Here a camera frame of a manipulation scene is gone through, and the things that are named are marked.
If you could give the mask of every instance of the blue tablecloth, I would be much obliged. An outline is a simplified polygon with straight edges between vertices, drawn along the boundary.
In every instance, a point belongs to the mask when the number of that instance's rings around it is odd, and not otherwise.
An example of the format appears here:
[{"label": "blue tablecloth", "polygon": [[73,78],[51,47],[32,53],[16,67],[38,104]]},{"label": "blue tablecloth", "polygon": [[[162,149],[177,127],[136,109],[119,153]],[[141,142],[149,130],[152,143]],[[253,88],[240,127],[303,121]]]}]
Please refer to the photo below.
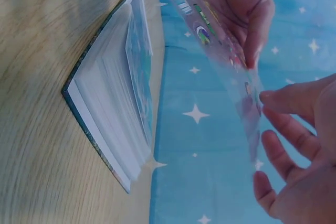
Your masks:
[{"label": "blue tablecloth", "polygon": [[[246,138],[225,88],[174,7],[160,1],[166,48],[154,156],[162,165],[153,173],[150,224],[279,223],[254,199]],[[274,1],[259,63],[264,88],[334,73],[336,0]],[[272,127],[263,118],[261,128]],[[281,140],[299,165],[309,164]],[[259,168],[281,190],[262,147]]]}]

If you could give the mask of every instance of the book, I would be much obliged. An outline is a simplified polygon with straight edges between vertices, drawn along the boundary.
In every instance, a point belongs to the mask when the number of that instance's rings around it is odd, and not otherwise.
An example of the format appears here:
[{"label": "book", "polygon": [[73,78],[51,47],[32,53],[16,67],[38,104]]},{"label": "book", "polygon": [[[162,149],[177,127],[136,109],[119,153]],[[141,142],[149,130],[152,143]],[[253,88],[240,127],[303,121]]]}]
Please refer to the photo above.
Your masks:
[{"label": "book", "polygon": [[128,193],[152,149],[152,55],[144,0],[121,0],[62,89],[89,141]]}]

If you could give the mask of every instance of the wood grain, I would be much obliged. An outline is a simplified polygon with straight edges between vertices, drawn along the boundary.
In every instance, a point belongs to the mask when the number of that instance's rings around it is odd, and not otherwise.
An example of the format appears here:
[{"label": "wood grain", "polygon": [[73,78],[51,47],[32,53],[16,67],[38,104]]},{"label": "wood grain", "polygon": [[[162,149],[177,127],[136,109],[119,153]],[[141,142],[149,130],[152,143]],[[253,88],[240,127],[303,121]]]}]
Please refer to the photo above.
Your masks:
[{"label": "wood grain", "polygon": [[[127,195],[60,90],[119,0],[0,0],[0,223],[148,223],[151,169]],[[159,101],[163,35],[145,0]]]}]

